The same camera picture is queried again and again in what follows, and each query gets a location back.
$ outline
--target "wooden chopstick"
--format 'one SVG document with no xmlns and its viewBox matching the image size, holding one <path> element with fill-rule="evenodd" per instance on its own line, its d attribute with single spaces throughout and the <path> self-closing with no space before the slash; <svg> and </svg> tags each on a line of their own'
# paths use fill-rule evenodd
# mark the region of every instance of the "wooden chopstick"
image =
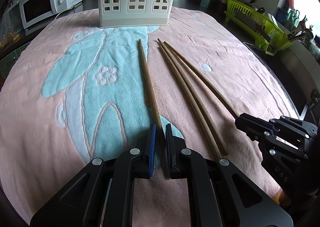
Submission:
<svg viewBox="0 0 320 227">
<path fill-rule="evenodd" d="M 195 101 L 195 98 L 193 97 L 190 89 L 188 88 L 187 86 L 187 83 L 186 81 L 183 79 L 182 75 L 180 74 L 179 70 L 177 69 L 177 67 L 175 66 L 175 64 L 173 63 L 173 61 L 171 60 L 171 58 L 169 57 L 169 50 L 168 48 L 163 44 L 163 42 L 161 42 L 160 39 L 158 39 L 159 43 L 160 43 L 160 51 L 162 53 L 162 55 L 164 56 L 164 58 L 167 60 L 170 68 L 172 69 L 176 79 L 178 80 L 182 90 L 184 91 L 190 105 L 191 105 L 191 108 L 192 110 L 194 111 L 194 113 L 196 114 L 198 120 L 199 120 L 199 123 L 202 127 L 202 129 L 204 130 L 204 133 L 207 137 L 207 139 L 209 140 L 209 143 L 212 147 L 212 151 L 213 151 L 213 154 L 214 156 L 217 158 L 217 159 L 220 159 L 221 158 L 221 153 L 219 151 L 219 148 L 212 136 L 212 133 L 204 119 L 204 116 L 203 114 L 201 113 L 200 109 L 199 109 L 199 106 L 197 105 L 196 101 Z"/>
<path fill-rule="evenodd" d="M 175 65 L 175 67 L 177 68 L 177 70 L 179 71 L 180 75 L 182 76 L 182 78 L 184 79 L 187 87 L 189 88 L 193 98 L 195 99 L 209 129 L 210 132 L 215 140 L 215 142 L 217 143 L 217 146 L 220 150 L 220 152 L 222 153 L 222 155 L 226 156 L 228 155 L 228 148 L 227 145 L 225 144 L 223 138 L 221 137 L 215 123 L 213 122 L 211 116 L 209 115 L 208 110 L 206 109 L 206 107 L 204 106 L 202 100 L 200 99 L 199 95 L 197 94 L 196 90 L 193 88 L 193 86 L 191 85 L 190 81 L 188 80 L 188 78 L 186 77 L 185 73 L 182 71 L 181 67 L 179 66 L 178 62 L 175 60 L 175 58 L 173 57 L 173 55 L 170 53 L 170 51 L 167 52 L 168 56 L 170 57 L 170 59 L 172 60 L 173 64 Z"/>
<path fill-rule="evenodd" d="M 236 119 L 239 117 L 239 114 L 232 108 L 230 103 L 222 96 L 222 94 L 212 85 L 211 82 L 208 81 L 206 77 L 195 68 L 185 57 L 183 57 L 176 49 L 174 49 L 170 44 L 164 42 L 172 52 L 179 57 L 199 78 L 203 81 L 203 83 L 212 91 L 212 93 L 219 99 L 219 101 L 226 107 L 226 109 L 230 112 L 230 114 Z"/>
<path fill-rule="evenodd" d="M 150 73 L 148 70 L 147 60 L 146 60 L 146 56 L 144 54 L 141 39 L 139 39 L 139 49 L 140 49 L 140 56 L 141 56 L 141 62 L 142 62 L 142 67 L 143 67 L 143 73 L 144 73 L 144 76 L 146 79 L 146 86 L 147 86 L 147 92 L 148 92 L 148 96 L 149 96 L 149 100 L 150 100 L 152 116 L 153 116 L 153 119 L 155 121 L 156 128 L 157 128 L 157 138 L 161 142 L 160 143 L 161 148 L 165 148 L 164 132 L 163 132 L 160 116 L 159 116 L 159 110 L 158 110 L 158 106 L 157 106 L 157 102 L 156 102 L 156 97 L 155 97 L 155 93 L 153 91 Z"/>
</svg>

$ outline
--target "chopsticks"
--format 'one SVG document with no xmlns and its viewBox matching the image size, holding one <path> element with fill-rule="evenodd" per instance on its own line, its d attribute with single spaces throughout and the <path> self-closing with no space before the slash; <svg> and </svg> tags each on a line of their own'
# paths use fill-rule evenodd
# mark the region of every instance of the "chopsticks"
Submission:
<svg viewBox="0 0 320 227">
<path fill-rule="evenodd" d="M 172 72 L 174 73 L 176 79 L 178 80 L 182 90 L 184 91 L 190 105 L 191 108 L 193 109 L 194 113 L 196 114 L 200 125 L 202 127 L 202 129 L 204 130 L 204 133 L 207 137 L 207 139 L 209 140 L 209 143 L 212 147 L 212 151 L 214 156 L 217 159 L 221 158 L 221 153 L 220 150 L 213 138 L 212 132 L 210 131 L 210 128 L 206 122 L 209 122 L 210 126 L 213 127 L 213 134 L 217 137 L 217 139 L 219 139 L 219 146 L 222 149 L 223 153 L 226 154 L 227 153 L 227 148 L 225 146 L 225 143 L 223 142 L 221 136 L 219 135 L 218 131 L 216 130 L 216 127 L 214 125 L 214 123 L 212 122 L 207 110 L 205 109 L 203 103 L 201 102 L 199 96 L 197 95 L 196 91 L 193 89 L 191 83 L 189 82 L 189 80 L 186 78 L 186 76 L 184 75 L 184 73 L 182 72 L 181 68 L 179 67 L 179 65 L 177 64 L 176 60 L 173 58 L 173 56 L 170 54 L 169 49 L 163 44 L 163 42 L 161 42 L 160 39 L 158 39 L 159 43 L 160 43 L 160 51 L 162 53 L 162 55 L 164 56 L 164 58 L 167 60 Z M 206 112 L 204 112 L 204 114 L 201 112 L 199 106 L 202 107 L 202 109 L 204 109 Z"/>
<path fill-rule="evenodd" d="M 199 78 L 203 81 L 203 83 L 209 88 L 210 91 L 218 98 L 218 100 L 226 107 L 226 109 L 230 112 L 230 114 L 236 119 L 239 117 L 239 114 L 231 107 L 229 102 L 222 96 L 222 94 L 212 85 L 211 82 L 208 81 L 206 77 L 195 68 L 185 57 L 183 57 L 176 49 L 174 49 L 170 44 L 164 42 L 172 52 L 179 57 Z"/>
<path fill-rule="evenodd" d="M 145 75 L 147 92 L 148 92 L 148 96 L 149 96 L 149 100 L 150 100 L 150 106 L 151 106 L 151 110 L 152 110 L 152 116 L 153 116 L 154 122 L 156 124 L 156 136 L 159 139 L 159 144 L 161 146 L 161 149 L 164 150 L 165 149 L 164 132 L 163 132 L 160 116 L 159 116 L 159 110 L 158 110 L 158 106 L 157 106 L 157 102 L 156 102 L 156 97 L 155 97 L 155 93 L 153 91 L 150 73 L 148 70 L 147 60 L 146 60 L 146 56 L 144 54 L 141 39 L 139 39 L 139 50 L 140 50 L 143 73 Z"/>
</svg>

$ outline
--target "flower pattern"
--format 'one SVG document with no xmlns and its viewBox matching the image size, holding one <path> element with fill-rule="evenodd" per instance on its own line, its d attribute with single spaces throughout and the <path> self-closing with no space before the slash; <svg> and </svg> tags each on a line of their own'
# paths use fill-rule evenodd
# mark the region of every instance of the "flower pattern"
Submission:
<svg viewBox="0 0 320 227">
<path fill-rule="evenodd" d="M 97 80 L 98 85 L 105 86 L 107 83 L 114 83 L 118 80 L 116 75 L 118 71 L 117 67 L 108 67 L 101 66 L 99 71 L 94 75 L 94 78 Z"/>
</svg>

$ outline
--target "metal screw head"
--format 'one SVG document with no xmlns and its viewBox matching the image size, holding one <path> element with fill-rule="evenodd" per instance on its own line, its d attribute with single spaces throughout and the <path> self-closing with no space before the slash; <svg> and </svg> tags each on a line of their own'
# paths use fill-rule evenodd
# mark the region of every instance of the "metal screw head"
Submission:
<svg viewBox="0 0 320 227">
<path fill-rule="evenodd" d="M 140 153 L 140 150 L 139 149 L 131 149 L 130 150 L 130 154 L 132 154 L 132 155 L 137 155 L 137 154 L 139 154 Z"/>
<path fill-rule="evenodd" d="M 190 149 L 183 149 L 181 150 L 181 153 L 184 155 L 190 155 L 191 154 L 191 150 Z"/>
<path fill-rule="evenodd" d="M 222 166 L 228 166 L 229 165 L 229 161 L 224 159 L 224 158 L 222 158 L 222 159 L 220 159 L 219 164 L 222 165 Z"/>
<path fill-rule="evenodd" d="M 317 131 L 316 131 L 316 129 L 315 129 L 314 127 L 310 127 L 310 130 L 311 130 L 311 132 L 312 132 L 313 134 L 316 134 L 316 133 L 317 133 Z"/>
<path fill-rule="evenodd" d="M 98 166 L 102 163 L 101 158 L 95 158 L 94 160 L 92 160 L 92 164 L 94 164 L 95 166 Z"/>
</svg>

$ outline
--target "window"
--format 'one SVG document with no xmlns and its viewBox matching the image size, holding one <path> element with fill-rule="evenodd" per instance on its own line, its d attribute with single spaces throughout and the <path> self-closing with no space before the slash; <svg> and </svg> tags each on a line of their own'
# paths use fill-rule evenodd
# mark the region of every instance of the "window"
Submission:
<svg viewBox="0 0 320 227">
<path fill-rule="evenodd" d="M 300 11 L 299 19 L 302 20 L 306 15 L 308 21 L 306 27 L 312 24 L 313 34 L 320 36 L 320 2 L 319 0 L 294 0 L 294 8 Z"/>
</svg>

